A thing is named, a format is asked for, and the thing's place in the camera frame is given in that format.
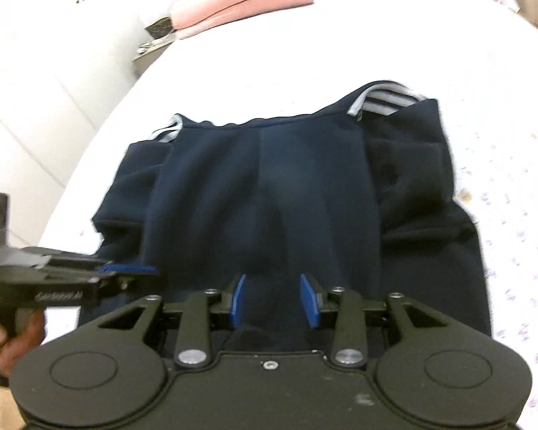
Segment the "person's left hand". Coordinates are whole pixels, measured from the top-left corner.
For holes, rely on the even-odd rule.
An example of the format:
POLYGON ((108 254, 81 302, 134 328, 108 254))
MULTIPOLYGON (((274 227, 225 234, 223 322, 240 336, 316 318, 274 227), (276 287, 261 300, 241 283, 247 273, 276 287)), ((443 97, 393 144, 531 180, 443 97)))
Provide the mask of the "person's left hand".
POLYGON ((0 322, 0 385, 9 379, 14 366, 19 360, 37 348, 45 339, 44 310, 29 313, 20 333, 10 335, 0 322))

